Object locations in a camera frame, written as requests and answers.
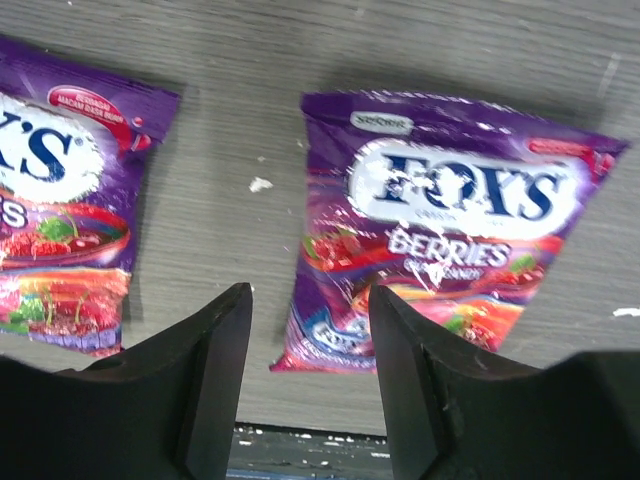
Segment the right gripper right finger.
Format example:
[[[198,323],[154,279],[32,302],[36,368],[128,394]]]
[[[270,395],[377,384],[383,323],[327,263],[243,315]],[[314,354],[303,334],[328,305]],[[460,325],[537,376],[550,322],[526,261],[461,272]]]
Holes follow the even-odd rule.
[[[386,287],[369,307],[395,478],[638,477],[637,352],[538,369],[465,341]]]

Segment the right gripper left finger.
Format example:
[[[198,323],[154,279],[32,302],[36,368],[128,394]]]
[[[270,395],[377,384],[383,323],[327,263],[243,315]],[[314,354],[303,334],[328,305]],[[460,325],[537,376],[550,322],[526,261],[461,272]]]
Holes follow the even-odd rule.
[[[253,296],[246,283],[84,370],[1,361],[5,479],[222,479]]]

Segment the purple berries candy bag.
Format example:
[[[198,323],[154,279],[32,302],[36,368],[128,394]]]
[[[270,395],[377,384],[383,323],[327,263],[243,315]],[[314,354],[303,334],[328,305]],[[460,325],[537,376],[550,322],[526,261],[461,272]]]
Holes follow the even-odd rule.
[[[121,348],[148,153],[178,94],[1,41],[1,329]]]
[[[375,285],[498,350],[629,146],[425,92],[311,92],[300,108],[305,229],[275,372],[374,372]]]

